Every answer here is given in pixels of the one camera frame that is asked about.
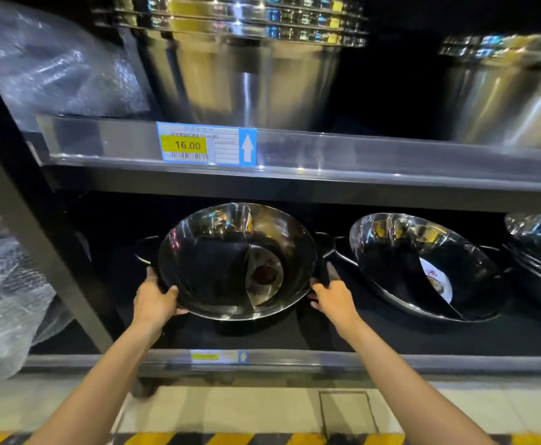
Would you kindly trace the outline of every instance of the price tag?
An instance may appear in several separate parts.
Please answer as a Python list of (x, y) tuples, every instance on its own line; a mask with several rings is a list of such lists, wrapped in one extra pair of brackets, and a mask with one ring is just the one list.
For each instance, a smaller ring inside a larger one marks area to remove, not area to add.
[(157, 122), (161, 156), (170, 163), (256, 165), (254, 128)]
[(193, 364), (247, 364), (247, 350), (191, 350)]

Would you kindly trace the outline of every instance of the floor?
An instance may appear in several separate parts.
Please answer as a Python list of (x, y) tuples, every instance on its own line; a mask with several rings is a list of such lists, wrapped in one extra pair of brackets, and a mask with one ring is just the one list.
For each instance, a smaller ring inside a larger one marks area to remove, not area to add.
[[(22, 444), (82, 375), (18, 375), (0, 382), (0, 444)], [(501, 444), (541, 444), (541, 378), (430, 378)], [(368, 380), (306, 376), (193, 377), (167, 381), (147, 400), (128, 396), (114, 445), (320, 445), (404, 443)]]

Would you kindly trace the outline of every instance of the tiled floor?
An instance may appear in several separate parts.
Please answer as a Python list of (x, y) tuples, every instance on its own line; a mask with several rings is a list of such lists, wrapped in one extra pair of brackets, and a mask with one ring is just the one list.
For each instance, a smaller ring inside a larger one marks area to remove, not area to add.
[[(81, 377), (76, 376), (36, 375), (21, 375), (0, 382), (0, 433), (34, 431), (80, 382)], [(176, 385), (160, 387), (147, 400), (129, 397), (117, 432), (127, 434), (127, 439), (133, 433), (180, 432), (209, 435), (379, 433), (392, 434), (394, 438), (402, 434), (398, 421), (377, 389), (343, 389), (346, 384), (342, 383), (334, 384), (339, 389), (314, 388), (311, 384), (242, 387), (244, 384), (235, 380), (227, 384), (210, 386), (202, 380), (200, 385), (195, 381), (185, 385), (178, 381)], [(541, 443), (541, 379), (448, 378), (432, 381), (432, 384), (487, 433), (509, 437), (507, 434), (530, 432), (535, 434), (532, 437), (536, 440), (529, 439), (525, 443)], [(374, 440), (372, 437), (367, 436), (364, 441), (369, 444)], [(518, 443), (523, 436), (515, 439), (513, 443)], [(129, 443), (141, 443), (137, 440)]]

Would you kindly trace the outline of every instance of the yellow price label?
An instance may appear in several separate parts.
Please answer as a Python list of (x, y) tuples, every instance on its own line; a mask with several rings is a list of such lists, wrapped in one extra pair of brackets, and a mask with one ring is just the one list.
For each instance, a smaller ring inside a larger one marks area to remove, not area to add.
[(207, 154), (207, 139), (162, 134), (161, 149), (172, 153)]
[(192, 355), (193, 361), (218, 361), (219, 355), (218, 354), (196, 354), (193, 353)]

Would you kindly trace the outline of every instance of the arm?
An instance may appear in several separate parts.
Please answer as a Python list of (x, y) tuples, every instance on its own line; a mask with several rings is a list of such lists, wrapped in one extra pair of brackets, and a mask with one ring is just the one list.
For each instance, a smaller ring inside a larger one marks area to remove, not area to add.
[(359, 314), (351, 292), (328, 264), (330, 286), (312, 280), (312, 306), (326, 314), (340, 336), (359, 353), (370, 378), (413, 445), (493, 445), (470, 418), (428, 384), (388, 346)]
[(48, 421), (31, 436), (28, 445), (104, 445), (137, 369), (163, 325), (175, 314), (178, 289), (162, 294), (157, 276), (147, 268), (147, 279), (134, 298), (131, 326), (110, 347)]

